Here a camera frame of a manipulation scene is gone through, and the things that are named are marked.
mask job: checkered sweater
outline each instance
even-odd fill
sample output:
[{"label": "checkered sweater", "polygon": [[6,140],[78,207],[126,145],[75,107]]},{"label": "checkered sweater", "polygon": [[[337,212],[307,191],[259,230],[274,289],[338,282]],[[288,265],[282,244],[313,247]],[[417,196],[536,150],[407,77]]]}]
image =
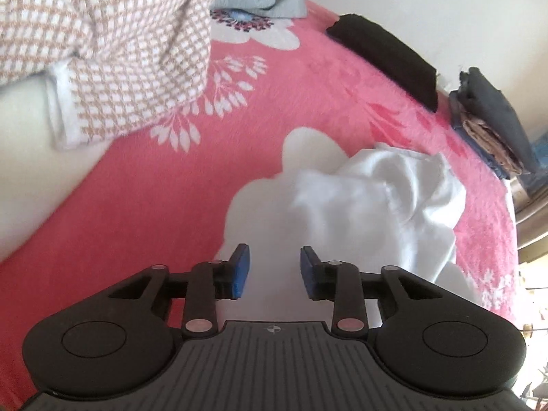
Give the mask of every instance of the checkered sweater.
[{"label": "checkered sweater", "polygon": [[47,71],[63,147],[127,134],[204,90],[211,1],[0,0],[0,85]]}]

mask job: metal pin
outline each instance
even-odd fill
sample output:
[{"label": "metal pin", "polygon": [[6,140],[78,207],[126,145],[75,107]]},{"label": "metal pin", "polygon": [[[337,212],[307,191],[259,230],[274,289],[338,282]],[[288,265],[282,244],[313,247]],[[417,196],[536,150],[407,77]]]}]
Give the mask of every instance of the metal pin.
[{"label": "metal pin", "polygon": [[213,323],[209,320],[205,320],[204,318],[195,318],[194,320],[187,322],[185,328],[189,332],[207,332],[213,328]]}]

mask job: circular button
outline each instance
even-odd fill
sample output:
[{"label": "circular button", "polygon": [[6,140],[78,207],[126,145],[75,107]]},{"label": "circular button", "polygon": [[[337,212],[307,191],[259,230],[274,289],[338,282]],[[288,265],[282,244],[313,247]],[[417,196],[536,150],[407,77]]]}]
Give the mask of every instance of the circular button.
[{"label": "circular button", "polygon": [[83,358],[104,357],[118,351],[125,343],[122,327],[107,321],[80,323],[70,328],[62,338],[63,347]]},{"label": "circular button", "polygon": [[337,327],[341,331],[346,332],[358,332],[364,328],[365,324],[363,321],[358,320],[357,318],[343,318],[337,323]]},{"label": "circular button", "polygon": [[187,322],[185,328],[190,332],[207,332],[213,328],[213,323],[209,320],[205,320],[204,318],[195,318],[194,320]]},{"label": "circular button", "polygon": [[423,332],[424,343],[438,354],[448,357],[470,357],[483,351],[487,336],[473,324],[443,321]]}]

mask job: black folded cloth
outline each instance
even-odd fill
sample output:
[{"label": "black folded cloth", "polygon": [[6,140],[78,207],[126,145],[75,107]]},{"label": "black folded cloth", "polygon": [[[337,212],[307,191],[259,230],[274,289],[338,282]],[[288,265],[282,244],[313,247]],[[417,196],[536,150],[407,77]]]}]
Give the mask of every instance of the black folded cloth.
[{"label": "black folded cloth", "polygon": [[457,98],[474,116],[484,120],[521,161],[525,170],[535,173],[539,162],[516,112],[506,97],[485,78],[478,68],[460,74]]},{"label": "black folded cloth", "polygon": [[376,23],[342,15],[327,34],[366,59],[430,111],[438,109],[436,68]]},{"label": "black folded cloth", "polygon": [[457,99],[457,92],[449,93],[449,108],[451,110],[451,127],[464,140],[470,148],[483,160],[499,179],[510,179],[508,172],[502,168],[492,154],[487,153],[481,148],[472,137],[468,135],[462,126],[462,117],[460,115],[460,103]]}]

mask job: stack of folded clothes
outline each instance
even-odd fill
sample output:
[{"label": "stack of folded clothes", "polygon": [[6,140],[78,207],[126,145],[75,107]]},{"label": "stack of folded clothes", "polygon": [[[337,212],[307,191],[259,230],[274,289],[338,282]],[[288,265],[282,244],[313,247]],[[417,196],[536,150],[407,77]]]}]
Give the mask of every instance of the stack of folded clothes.
[{"label": "stack of folded clothes", "polygon": [[500,179],[535,173],[536,159],[517,114],[478,68],[460,74],[449,95],[453,129]]}]

